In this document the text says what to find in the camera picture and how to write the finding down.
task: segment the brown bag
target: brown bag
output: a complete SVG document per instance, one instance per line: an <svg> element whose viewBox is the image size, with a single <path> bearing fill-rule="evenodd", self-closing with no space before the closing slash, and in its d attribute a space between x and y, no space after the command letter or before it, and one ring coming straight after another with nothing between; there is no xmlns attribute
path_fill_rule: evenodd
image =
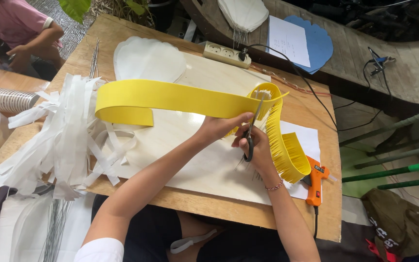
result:
<svg viewBox="0 0 419 262"><path fill-rule="evenodd" d="M419 254L419 206L389 190L373 188L361 197L376 229L375 244L387 262L386 250L400 257Z"/></svg>

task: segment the blue paper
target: blue paper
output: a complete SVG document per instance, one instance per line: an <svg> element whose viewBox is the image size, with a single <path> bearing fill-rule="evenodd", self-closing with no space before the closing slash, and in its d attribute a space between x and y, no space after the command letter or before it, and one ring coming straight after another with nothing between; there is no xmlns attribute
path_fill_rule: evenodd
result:
<svg viewBox="0 0 419 262"><path fill-rule="evenodd" d="M311 25L310 21L303 20L296 15L288 16L284 21L305 29L306 48L308 49L311 67L306 67L297 63L294 64L310 74L316 73L329 60L334 51L332 40L327 34L327 31L317 24Z"/></svg>

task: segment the electrical outlet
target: electrical outlet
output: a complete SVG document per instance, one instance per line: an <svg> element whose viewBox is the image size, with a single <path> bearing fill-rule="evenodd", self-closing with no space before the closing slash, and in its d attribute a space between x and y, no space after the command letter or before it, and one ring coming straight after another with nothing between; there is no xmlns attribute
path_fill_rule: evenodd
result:
<svg viewBox="0 0 419 262"><path fill-rule="evenodd" d="M218 45L210 41L206 41L205 51L203 51L203 57L247 69L251 64L251 58L248 54L245 54L245 60L242 61L238 57L239 54L240 51L238 50Z"/></svg>

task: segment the red and white string bracelet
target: red and white string bracelet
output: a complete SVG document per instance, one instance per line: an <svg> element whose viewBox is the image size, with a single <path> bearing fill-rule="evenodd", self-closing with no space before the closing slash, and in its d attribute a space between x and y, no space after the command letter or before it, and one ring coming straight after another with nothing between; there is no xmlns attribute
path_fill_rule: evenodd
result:
<svg viewBox="0 0 419 262"><path fill-rule="evenodd" d="M266 188L266 190L274 190L274 189L282 187L283 184L284 184L284 180L282 179L281 183L277 184L277 186L275 186L273 188L267 188L267 187L265 187L265 188Z"/></svg>

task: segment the wooden chair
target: wooden chair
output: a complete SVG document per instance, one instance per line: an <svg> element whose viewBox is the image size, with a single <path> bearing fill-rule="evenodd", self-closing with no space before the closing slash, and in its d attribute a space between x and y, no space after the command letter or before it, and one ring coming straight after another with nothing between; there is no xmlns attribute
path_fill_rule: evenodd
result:
<svg viewBox="0 0 419 262"><path fill-rule="evenodd" d="M197 27L209 41L241 50L246 45L237 45L232 40L233 30L224 19L218 7L218 0L181 0L181 3L195 21ZM264 0L270 15L284 19L296 15L324 28L332 39L334 52L329 61L315 74L304 75L309 79L329 85L330 91L344 98L383 109L386 114L406 118L419 113L419 41L385 42L355 29L337 24L334 21L309 13L308 11L282 0ZM266 44L269 21L250 33L249 44ZM386 64L386 77L393 96L390 104L382 73L369 76L371 90L363 76L365 62L372 59L367 47L381 57L396 59ZM284 60L265 52L264 47L249 49L254 62L286 70L293 73L291 66ZM367 72L374 68L368 65Z"/></svg>

